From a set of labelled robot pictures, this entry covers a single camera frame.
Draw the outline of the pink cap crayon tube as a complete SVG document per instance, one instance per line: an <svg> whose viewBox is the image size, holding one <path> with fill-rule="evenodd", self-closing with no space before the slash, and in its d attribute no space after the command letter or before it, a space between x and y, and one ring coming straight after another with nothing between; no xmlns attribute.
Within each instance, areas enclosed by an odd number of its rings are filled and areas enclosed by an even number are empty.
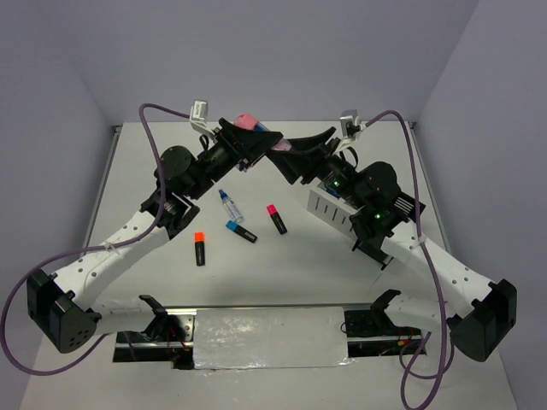
<svg viewBox="0 0 547 410"><path fill-rule="evenodd" d="M233 124L240 128L255 132L270 132L270 130L262 124L256 117L249 113L239 114ZM289 152L293 150L292 144L285 138L281 138L275 145L269 148L266 153L270 152Z"/></svg>

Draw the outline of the clear blue-cap spray bottle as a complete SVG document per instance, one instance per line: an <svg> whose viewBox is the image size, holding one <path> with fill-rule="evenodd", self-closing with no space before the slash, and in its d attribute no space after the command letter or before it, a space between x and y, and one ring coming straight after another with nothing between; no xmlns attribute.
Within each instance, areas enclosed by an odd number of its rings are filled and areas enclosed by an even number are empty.
<svg viewBox="0 0 547 410"><path fill-rule="evenodd" d="M218 192L221 198L221 202L229 215L229 219L236 223L243 222L244 217L233 199L223 189L218 189Z"/></svg>

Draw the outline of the blue cap black highlighter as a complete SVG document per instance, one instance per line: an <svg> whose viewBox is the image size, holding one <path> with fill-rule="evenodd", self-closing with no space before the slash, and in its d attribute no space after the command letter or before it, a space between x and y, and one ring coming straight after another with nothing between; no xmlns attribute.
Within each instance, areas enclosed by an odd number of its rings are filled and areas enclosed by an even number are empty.
<svg viewBox="0 0 547 410"><path fill-rule="evenodd" d="M252 232L248 231L244 227L242 227L240 224L233 220L229 220L226 223L226 228L232 232L234 232L236 235L240 236L241 238L247 240L248 242L255 243L257 241L257 236L253 234Z"/></svg>

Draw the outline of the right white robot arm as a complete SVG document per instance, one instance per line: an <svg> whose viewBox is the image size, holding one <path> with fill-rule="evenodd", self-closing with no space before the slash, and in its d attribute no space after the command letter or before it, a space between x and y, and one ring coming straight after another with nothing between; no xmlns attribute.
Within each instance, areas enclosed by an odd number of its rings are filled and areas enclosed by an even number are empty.
<svg viewBox="0 0 547 410"><path fill-rule="evenodd" d="M425 306L420 316L431 313L461 353L486 361L515 326L516 288L473 271L431 241L421 229L421 203L402 191L393 166L376 161L356 170L338 154L341 141L333 133L291 139L289 149L267 157L290 184L318 179L352 208L345 219L365 255L383 265L397 260L431 278L443 305Z"/></svg>

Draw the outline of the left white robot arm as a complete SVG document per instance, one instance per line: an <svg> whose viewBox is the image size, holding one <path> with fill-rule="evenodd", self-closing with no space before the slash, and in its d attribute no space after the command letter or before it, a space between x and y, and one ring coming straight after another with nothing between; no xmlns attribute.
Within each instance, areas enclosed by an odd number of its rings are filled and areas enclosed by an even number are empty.
<svg viewBox="0 0 547 410"><path fill-rule="evenodd" d="M168 244L197 216L195 201L233 168L247 169L281 139L280 132L245 129L221 119L199 155L175 145L156 153L156 190L118 231L78 260L26 280L30 318L61 354L80 349L98 334L136 331L147 340L162 338L170 316L154 297L109 309L99 296L147 254Z"/></svg>

